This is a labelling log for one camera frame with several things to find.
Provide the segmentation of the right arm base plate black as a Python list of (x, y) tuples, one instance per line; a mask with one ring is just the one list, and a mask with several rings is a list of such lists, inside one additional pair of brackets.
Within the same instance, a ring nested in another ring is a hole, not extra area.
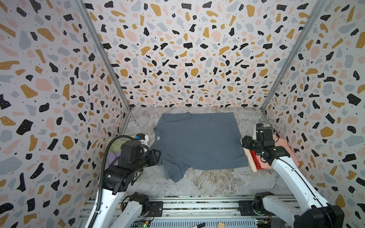
[(238, 211), (241, 216), (252, 216), (252, 217), (269, 217), (276, 216), (275, 214), (266, 210), (256, 211), (253, 208), (253, 200), (240, 200), (238, 201)]

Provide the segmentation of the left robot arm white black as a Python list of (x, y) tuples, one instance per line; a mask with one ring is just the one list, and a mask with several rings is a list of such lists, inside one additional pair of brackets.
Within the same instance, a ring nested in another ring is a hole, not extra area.
[(126, 195), (145, 168), (159, 163), (161, 152), (149, 148), (148, 141), (147, 135), (139, 134), (117, 136), (108, 142), (86, 228), (129, 228), (140, 216), (150, 214), (147, 195)]

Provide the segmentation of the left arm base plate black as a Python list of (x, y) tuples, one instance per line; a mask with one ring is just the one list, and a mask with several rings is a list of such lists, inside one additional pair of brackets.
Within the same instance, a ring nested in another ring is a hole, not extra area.
[(132, 212), (132, 209), (136, 209), (139, 212), (138, 217), (161, 217), (163, 211), (163, 202), (162, 201), (146, 201), (146, 202), (138, 202), (138, 201), (128, 201), (121, 203), (120, 209), (122, 212), (127, 210), (127, 212)]

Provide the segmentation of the grey-blue t-shirt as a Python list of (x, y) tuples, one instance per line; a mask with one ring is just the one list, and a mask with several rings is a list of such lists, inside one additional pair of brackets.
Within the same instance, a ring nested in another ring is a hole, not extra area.
[(247, 156), (233, 113), (163, 114), (154, 128), (152, 148), (161, 151), (165, 177), (179, 182), (190, 168), (247, 167)]

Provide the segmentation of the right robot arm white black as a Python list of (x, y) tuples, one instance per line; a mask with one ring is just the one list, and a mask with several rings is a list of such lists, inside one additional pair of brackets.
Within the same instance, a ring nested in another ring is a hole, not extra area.
[(293, 193), (299, 207), (279, 199), (271, 192), (255, 194), (252, 208), (257, 214), (272, 213), (292, 228), (341, 228), (345, 214), (338, 205), (331, 205), (300, 172), (292, 156), (283, 146), (276, 146), (273, 128), (258, 123), (253, 136), (241, 143), (246, 154), (254, 152), (273, 168)]

